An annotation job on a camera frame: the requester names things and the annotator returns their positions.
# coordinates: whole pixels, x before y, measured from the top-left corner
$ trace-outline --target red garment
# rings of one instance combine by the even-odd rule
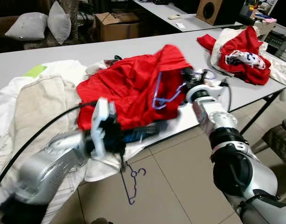
[[[197,41],[201,46],[209,50],[210,54],[212,54],[214,45],[216,43],[215,38],[213,38],[211,35],[205,34],[202,37],[197,37]]]
[[[186,62],[179,49],[166,45],[155,55],[142,55],[126,58],[114,63],[106,70],[100,70],[77,86],[83,103],[105,97],[115,102],[118,122],[123,129],[144,126],[159,119],[177,117],[179,104],[185,93],[179,94],[166,107],[155,110],[152,107],[154,90],[159,72],[162,72],[158,98],[171,98],[183,83],[180,71],[191,65]],[[78,126],[91,128],[94,109],[90,106],[80,109]]]
[[[219,67],[235,73],[236,77],[244,80],[247,83],[252,83],[255,85],[264,85],[269,80],[271,63],[258,55],[259,46],[263,42],[259,41],[256,35],[256,31],[252,26],[248,26],[247,29],[242,31],[237,37],[226,42],[221,48],[221,58],[219,60]],[[258,55],[265,63],[265,69],[258,69],[251,67],[245,63],[238,65],[226,64],[225,56],[230,55],[234,50],[239,50],[241,52],[249,52]]]

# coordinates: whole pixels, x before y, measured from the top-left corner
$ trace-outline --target gray cushion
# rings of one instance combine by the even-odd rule
[[[59,44],[63,44],[69,37],[72,28],[70,16],[65,13],[57,1],[50,9],[48,27]]]
[[[5,36],[19,41],[36,41],[44,39],[47,15],[42,13],[22,14]]]

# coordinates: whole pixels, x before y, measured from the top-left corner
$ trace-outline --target desk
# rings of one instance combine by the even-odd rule
[[[89,66],[102,59],[111,59],[114,55],[125,58],[141,54],[154,54],[165,44],[169,43],[176,45],[184,54],[186,60],[196,70],[200,68],[210,68],[210,54],[198,44],[196,38],[204,34],[210,34],[218,38],[220,33],[220,29],[211,29],[121,41],[2,53],[0,54],[0,89],[6,86],[13,77],[21,76],[30,68],[41,63],[73,59],[79,60],[81,64]],[[225,76],[218,74],[219,79],[223,79],[224,77]],[[271,78],[264,86],[247,84],[235,77],[229,78],[229,84],[232,89],[232,111],[259,99],[266,98],[271,94],[276,97],[277,94],[285,88],[284,85]],[[228,92],[225,92],[225,97],[228,99]],[[269,104],[265,104],[261,112],[263,112],[268,105]],[[144,142],[144,145],[149,146],[197,125],[198,122],[192,107],[190,104],[187,104],[180,108],[177,118],[167,122],[167,126],[164,128],[164,131],[161,131],[159,136],[148,138],[148,140]]]
[[[242,25],[239,22],[235,22],[234,24],[213,26],[213,25],[208,24],[207,22],[204,22],[198,19],[196,17],[196,14],[187,14],[186,12],[175,7],[173,4],[156,5],[152,2],[139,2],[138,0],[133,0],[133,1],[137,3],[138,5],[142,6],[143,8],[145,8],[146,10],[153,13],[160,19],[174,26],[176,29],[178,29],[181,32],[214,29],[214,28],[222,28],[222,27],[235,27],[235,26]],[[176,14],[179,14],[181,18],[177,20],[168,19],[169,15],[176,15]],[[178,26],[176,25],[177,22],[181,22],[185,26],[185,28],[178,28]]]

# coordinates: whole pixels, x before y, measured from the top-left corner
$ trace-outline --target tiled floor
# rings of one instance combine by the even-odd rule
[[[239,129],[262,107],[261,100],[233,112]],[[275,101],[244,134],[255,144],[271,127],[286,118],[286,102]],[[130,205],[120,174],[99,182],[85,183],[65,203],[53,224],[90,224],[105,217],[114,224],[241,224],[238,216],[212,181],[210,145],[200,128],[151,146],[132,158],[137,176],[136,199]],[[279,193],[286,193],[286,165],[271,150],[257,154],[279,180]],[[133,179],[124,173],[130,195]]]

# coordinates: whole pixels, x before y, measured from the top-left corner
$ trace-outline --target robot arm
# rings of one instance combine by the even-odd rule
[[[124,154],[126,144],[114,104],[100,98],[92,120],[91,131],[59,134],[23,164],[15,193],[1,205],[2,223],[40,224],[71,168],[83,166],[92,156]]]
[[[279,203],[275,196],[276,176],[258,160],[239,134],[235,117],[217,102],[221,89],[204,85],[204,77],[189,70],[186,77],[190,89],[186,99],[193,104],[200,126],[211,143],[216,187],[244,224],[286,224],[286,204]]]

